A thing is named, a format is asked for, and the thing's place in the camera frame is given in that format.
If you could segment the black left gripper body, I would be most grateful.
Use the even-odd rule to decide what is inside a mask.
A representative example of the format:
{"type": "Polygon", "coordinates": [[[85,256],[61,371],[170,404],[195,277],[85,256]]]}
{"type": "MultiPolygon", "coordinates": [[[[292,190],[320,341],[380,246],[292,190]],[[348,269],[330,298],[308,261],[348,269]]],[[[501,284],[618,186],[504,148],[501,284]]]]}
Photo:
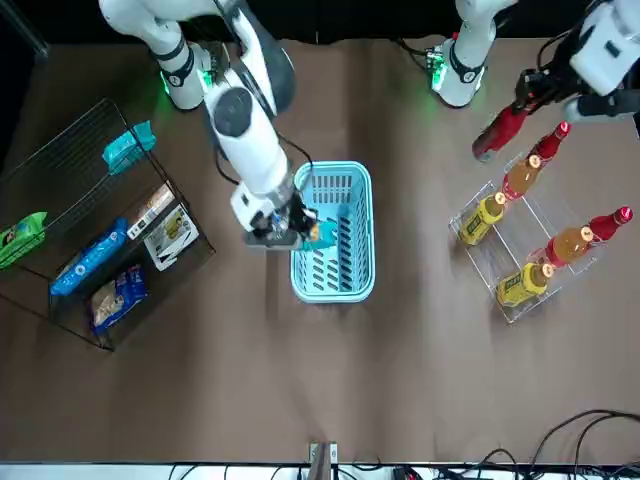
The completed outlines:
{"type": "Polygon", "coordinates": [[[542,66],[544,83],[584,83],[570,60],[584,47],[592,31],[592,27],[576,26],[543,44],[542,51],[555,46],[553,57],[542,66]]]}

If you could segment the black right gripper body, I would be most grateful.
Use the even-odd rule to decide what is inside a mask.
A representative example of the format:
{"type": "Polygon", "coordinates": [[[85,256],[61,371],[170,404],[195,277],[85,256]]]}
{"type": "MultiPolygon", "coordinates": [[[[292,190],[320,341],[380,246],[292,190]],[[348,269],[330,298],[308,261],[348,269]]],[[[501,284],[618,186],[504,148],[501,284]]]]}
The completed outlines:
{"type": "Polygon", "coordinates": [[[304,204],[299,193],[292,195],[288,207],[288,228],[298,234],[310,234],[318,222],[317,212],[304,204]]]}

